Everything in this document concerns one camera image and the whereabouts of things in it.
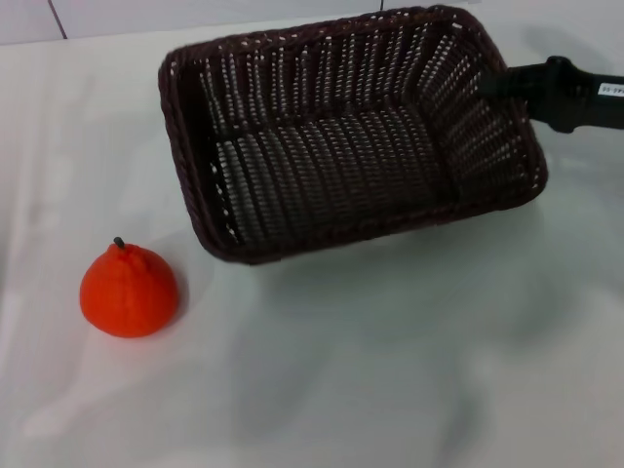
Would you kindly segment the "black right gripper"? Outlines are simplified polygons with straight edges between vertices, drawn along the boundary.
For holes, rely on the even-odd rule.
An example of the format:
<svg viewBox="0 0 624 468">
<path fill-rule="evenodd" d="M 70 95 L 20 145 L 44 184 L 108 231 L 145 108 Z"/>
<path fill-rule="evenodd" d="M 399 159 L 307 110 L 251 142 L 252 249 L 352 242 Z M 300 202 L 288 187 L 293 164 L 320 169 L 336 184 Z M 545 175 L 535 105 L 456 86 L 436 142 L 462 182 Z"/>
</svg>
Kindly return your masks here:
<svg viewBox="0 0 624 468">
<path fill-rule="evenodd" d="M 550 57 L 520 72 L 508 68 L 485 74 L 477 93 L 493 99 L 521 95 L 531 119 L 563 134 L 579 127 L 623 128 L 623 78 L 584 71 L 563 57 Z"/>
</svg>

